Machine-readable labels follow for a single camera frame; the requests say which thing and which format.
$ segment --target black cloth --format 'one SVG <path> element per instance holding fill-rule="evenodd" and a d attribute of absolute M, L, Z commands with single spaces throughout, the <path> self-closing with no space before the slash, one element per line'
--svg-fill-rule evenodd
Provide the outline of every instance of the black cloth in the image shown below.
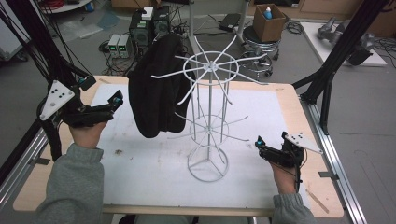
<path fill-rule="evenodd" d="M 180 133 L 184 130 L 190 96 L 177 105 L 190 89 L 190 81 L 184 73 L 165 78 L 153 78 L 183 69 L 183 44 L 178 35 L 165 35 L 156 41 L 142 57 L 133 71 L 128 73 L 129 102 L 139 132 L 147 138 L 159 132 Z"/>

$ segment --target hand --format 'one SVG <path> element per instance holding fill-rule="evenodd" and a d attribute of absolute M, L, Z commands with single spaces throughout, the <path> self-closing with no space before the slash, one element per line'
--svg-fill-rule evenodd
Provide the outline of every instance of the hand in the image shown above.
<path fill-rule="evenodd" d="M 279 194 L 296 193 L 295 189 L 295 168 L 279 167 L 271 163 L 274 172 L 274 180 Z"/>
<path fill-rule="evenodd" d="M 107 122 L 101 122 L 93 125 L 93 127 L 72 128 L 69 126 L 69 129 L 75 144 L 85 148 L 96 148 L 100 134 L 106 125 Z"/>

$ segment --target gray sweatshirt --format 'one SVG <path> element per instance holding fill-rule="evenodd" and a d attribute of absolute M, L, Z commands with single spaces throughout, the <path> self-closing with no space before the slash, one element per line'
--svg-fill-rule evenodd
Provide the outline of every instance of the gray sweatshirt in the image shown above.
<path fill-rule="evenodd" d="M 102 149 L 72 144 L 53 165 L 47 197 L 36 210 L 34 223 L 101 223 L 104 168 Z M 300 194 L 274 196 L 274 224 L 317 223 Z"/>

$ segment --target white board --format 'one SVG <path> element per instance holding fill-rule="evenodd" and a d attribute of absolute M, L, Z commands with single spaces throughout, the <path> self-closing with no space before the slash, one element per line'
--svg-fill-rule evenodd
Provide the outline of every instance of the white board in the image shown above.
<path fill-rule="evenodd" d="M 117 90 L 124 95 L 124 105 L 105 127 L 99 147 L 105 150 L 105 204 L 217 207 L 217 208 L 273 208 L 277 194 L 271 167 L 259 156 L 254 146 L 260 135 L 270 147 L 281 148 L 281 134 L 286 131 L 280 106 L 274 92 L 231 90 L 227 121 L 247 119 L 230 125 L 230 135 L 249 139 L 247 142 L 227 139 L 220 147 L 228 156 L 229 171 L 221 180 L 203 182 L 195 179 L 187 167 L 187 157 L 197 147 L 189 136 L 169 137 L 187 133 L 160 133 L 147 139 L 137 130 L 129 106 L 126 85 L 103 84 L 92 105 L 106 104 Z M 221 92 L 214 90 L 213 109 L 221 108 Z M 200 89 L 201 99 L 208 91 Z M 203 111 L 207 103 L 201 101 Z M 191 106 L 188 118 L 191 119 Z M 300 189 L 308 205 L 304 186 Z"/>
<path fill-rule="evenodd" d="M 314 22 L 301 22 L 304 27 L 304 34 L 308 38 L 312 48 L 318 55 L 320 60 L 324 63 L 329 57 L 332 51 L 333 45 L 327 39 L 318 39 L 318 29 L 322 27 L 325 23 L 314 23 Z M 370 51 L 373 53 L 366 61 L 364 61 L 359 66 L 385 66 L 387 63 L 372 49 Z M 350 65 L 348 62 L 344 62 L 343 65 Z"/>

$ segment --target chair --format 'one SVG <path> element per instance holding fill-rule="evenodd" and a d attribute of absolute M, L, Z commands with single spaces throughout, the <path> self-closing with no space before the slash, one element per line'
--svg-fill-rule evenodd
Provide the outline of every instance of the chair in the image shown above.
<path fill-rule="evenodd" d="M 273 74 L 272 60 L 268 56 L 268 52 L 273 52 L 276 50 L 276 54 L 273 60 L 277 60 L 279 57 L 279 43 L 280 39 L 277 41 L 262 42 L 256 35 L 253 26 L 248 26 L 244 29 L 242 37 L 245 41 L 244 45 L 249 45 L 247 51 L 245 51 L 241 58 L 251 58 L 262 56 L 260 59 L 247 60 L 247 63 L 241 63 L 240 66 L 244 67 L 257 74 L 257 80 L 261 73 L 264 73 L 266 77 L 270 77 Z"/>

